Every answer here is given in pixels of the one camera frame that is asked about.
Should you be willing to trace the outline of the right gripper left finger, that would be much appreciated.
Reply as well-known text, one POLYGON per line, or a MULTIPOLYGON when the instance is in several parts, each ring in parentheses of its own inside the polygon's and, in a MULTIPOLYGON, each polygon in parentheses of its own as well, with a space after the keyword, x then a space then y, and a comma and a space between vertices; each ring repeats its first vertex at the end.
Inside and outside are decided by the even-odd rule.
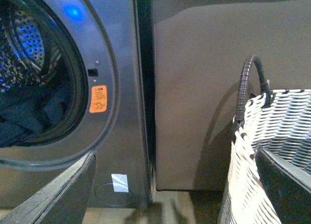
POLYGON ((95 153, 72 166, 0 219, 2 224, 81 224, 95 177, 95 153))

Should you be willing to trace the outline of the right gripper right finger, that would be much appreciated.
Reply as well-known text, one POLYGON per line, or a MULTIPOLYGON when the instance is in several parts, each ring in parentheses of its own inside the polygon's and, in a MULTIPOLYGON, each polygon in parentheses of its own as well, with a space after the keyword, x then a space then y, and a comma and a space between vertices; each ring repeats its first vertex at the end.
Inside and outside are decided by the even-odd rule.
POLYGON ((274 153, 259 148, 260 181, 281 223, 311 222, 311 175, 274 153))

